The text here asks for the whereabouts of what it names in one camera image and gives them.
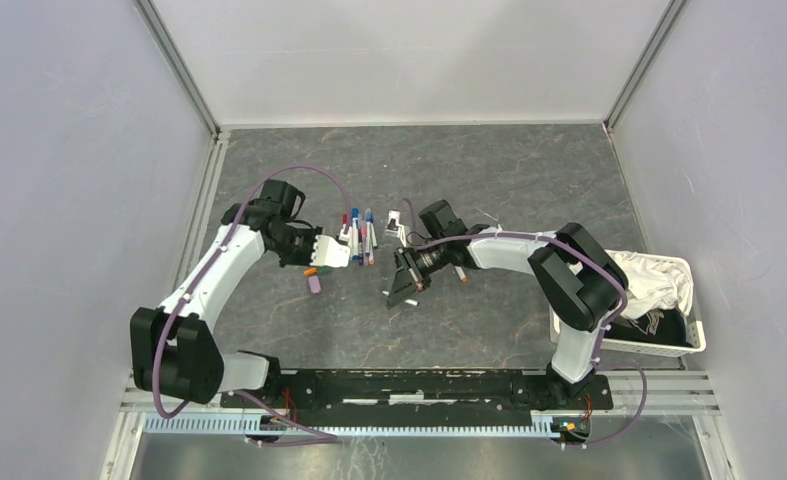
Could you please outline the orange capped white marker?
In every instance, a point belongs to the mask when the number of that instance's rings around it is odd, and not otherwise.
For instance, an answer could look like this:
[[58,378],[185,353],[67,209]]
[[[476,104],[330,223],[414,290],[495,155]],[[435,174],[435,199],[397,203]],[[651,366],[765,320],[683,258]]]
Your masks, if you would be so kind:
[[461,282],[466,283],[468,281],[468,277],[467,277],[467,275],[466,275],[466,273],[465,273],[465,271],[464,271],[464,269],[462,267],[455,266],[454,270],[455,270],[456,275],[458,276],[458,278],[460,279]]

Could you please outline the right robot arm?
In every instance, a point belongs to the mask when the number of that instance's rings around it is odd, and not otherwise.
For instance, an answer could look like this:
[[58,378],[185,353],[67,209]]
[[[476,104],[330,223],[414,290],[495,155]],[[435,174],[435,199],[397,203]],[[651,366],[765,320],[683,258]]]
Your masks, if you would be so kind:
[[425,291],[432,274],[447,266],[530,275],[561,324],[547,366],[547,396],[560,408],[581,401],[597,368],[604,332],[628,305],[629,280],[616,261],[578,223],[539,233],[467,227],[445,200],[424,208],[419,219],[428,237],[414,245],[400,212],[388,214],[385,232],[402,245],[394,252],[387,307]]

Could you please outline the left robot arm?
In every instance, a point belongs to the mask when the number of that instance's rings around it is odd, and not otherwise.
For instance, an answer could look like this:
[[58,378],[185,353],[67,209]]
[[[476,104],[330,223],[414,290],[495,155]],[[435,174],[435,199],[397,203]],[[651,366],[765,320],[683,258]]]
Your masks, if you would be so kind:
[[264,181],[257,197],[225,213],[213,243],[172,294],[155,308],[135,311],[130,345],[138,389],[199,404],[239,389],[259,407],[281,399],[283,381],[273,374],[277,359],[223,353],[213,331],[240,280],[268,253],[280,266],[349,265],[352,253],[344,241],[299,219],[305,199],[285,181]]

